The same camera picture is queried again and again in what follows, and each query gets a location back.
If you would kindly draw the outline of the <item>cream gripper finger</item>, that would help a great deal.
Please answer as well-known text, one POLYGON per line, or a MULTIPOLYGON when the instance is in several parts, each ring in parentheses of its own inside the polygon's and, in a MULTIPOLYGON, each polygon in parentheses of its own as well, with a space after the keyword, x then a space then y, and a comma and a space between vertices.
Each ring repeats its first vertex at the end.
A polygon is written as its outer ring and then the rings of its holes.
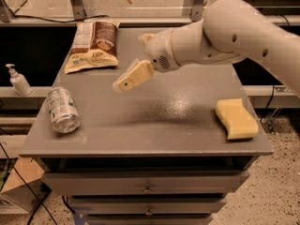
POLYGON ((153 38, 154 34, 143 34, 138 37, 138 41, 141 45, 146 46, 153 38))
POLYGON ((155 73, 154 65, 148 60, 135 59, 126 72, 123 73, 113 84, 114 92, 123 93, 129 91, 152 79, 155 73))

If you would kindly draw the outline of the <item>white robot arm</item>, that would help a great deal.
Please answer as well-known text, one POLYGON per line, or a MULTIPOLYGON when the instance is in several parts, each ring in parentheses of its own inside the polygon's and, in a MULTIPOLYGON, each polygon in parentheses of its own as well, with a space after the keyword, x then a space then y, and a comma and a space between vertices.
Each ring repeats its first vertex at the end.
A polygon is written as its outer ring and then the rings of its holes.
POLYGON ((113 84, 126 92, 185 65, 218 65, 248 58, 300 95, 300 37, 268 21, 243 0, 217 0, 199 22, 138 37, 146 56, 113 84))

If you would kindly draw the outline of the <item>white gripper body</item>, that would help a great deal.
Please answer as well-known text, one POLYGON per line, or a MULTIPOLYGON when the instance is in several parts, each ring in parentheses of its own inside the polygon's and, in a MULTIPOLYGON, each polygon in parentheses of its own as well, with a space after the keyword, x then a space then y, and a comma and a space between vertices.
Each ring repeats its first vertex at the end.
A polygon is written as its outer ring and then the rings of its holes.
POLYGON ((146 57, 152 62, 155 70, 161 73, 175 71, 181 67, 173 56, 172 32, 172 29, 167 29, 151 35, 144 48, 146 57))

